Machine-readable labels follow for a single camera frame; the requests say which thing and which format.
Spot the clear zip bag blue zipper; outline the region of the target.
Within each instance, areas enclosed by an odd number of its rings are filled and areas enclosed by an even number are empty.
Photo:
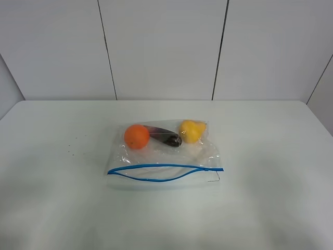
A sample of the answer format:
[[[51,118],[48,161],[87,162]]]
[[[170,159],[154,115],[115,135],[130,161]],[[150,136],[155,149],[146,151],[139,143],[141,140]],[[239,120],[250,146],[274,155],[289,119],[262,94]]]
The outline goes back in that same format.
[[[182,142],[180,147],[170,147],[155,139],[149,139],[142,149],[130,149],[124,142],[126,129],[134,124],[159,127],[179,133],[183,120],[146,121],[133,124],[122,124],[114,132],[111,152],[105,174],[131,182],[168,183],[188,176],[194,176],[195,182],[220,181],[224,172],[221,154],[209,140],[209,127],[196,143]]]

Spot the dark purple eggplant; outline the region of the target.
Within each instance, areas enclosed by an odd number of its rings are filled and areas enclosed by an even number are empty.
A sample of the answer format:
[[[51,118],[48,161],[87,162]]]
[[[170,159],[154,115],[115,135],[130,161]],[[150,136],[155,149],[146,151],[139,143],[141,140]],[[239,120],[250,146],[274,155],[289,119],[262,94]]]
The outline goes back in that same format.
[[[146,125],[144,127],[148,130],[151,138],[167,146],[180,147],[183,142],[180,135],[173,131]]]

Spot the yellow pear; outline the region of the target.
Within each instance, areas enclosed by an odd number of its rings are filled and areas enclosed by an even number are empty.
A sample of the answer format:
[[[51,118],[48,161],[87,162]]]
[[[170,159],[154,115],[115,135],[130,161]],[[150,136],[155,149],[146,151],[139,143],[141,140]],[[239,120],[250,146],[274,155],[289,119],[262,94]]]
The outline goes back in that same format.
[[[196,143],[204,134],[207,124],[203,121],[183,120],[179,133],[185,143]]]

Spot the orange fruit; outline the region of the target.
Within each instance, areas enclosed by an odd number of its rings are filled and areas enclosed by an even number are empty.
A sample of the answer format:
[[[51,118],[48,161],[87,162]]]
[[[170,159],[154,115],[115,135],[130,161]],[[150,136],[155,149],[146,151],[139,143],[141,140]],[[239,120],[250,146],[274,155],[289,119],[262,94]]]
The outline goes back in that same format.
[[[129,126],[124,133],[124,142],[130,149],[144,148],[150,139],[149,131],[141,124]]]

